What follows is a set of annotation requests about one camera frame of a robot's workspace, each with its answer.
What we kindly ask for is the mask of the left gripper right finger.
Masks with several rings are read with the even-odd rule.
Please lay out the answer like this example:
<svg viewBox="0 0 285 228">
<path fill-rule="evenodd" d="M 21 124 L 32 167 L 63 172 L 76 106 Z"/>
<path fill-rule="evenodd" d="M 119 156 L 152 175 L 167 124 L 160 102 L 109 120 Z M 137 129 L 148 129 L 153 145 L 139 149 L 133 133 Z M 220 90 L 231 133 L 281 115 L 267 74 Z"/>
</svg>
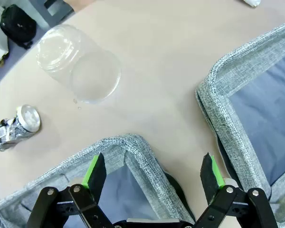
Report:
<svg viewBox="0 0 285 228">
<path fill-rule="evenodd" d="M 276 228 L 277 221 L 261 188 L 244 192 L 228 185 L 213 156 L 203 157 L 200 178 L 208 207 L 193 225 L 195 228 L 218 228 L 226 216 L 236 217 L 242 228 Z"/>
</svg>

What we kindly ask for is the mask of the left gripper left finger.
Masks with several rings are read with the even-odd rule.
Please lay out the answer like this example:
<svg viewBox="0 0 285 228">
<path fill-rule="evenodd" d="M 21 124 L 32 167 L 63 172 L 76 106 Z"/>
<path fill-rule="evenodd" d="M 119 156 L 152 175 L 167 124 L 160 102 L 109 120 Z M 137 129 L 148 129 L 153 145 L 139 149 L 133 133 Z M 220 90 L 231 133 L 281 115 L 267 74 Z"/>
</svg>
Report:
<svg viewBox="0 0 285 228">
<path fill-rule="evenodd" d="M 79 215 L 87 228 L 113 228 L 98 203 L 106 179 L 105 159 L 95 155 L 81 183 L 59 191 L 44 187 L 31 211 L 26 227 L 62 228 L 70 216 Z"/>
</svg>

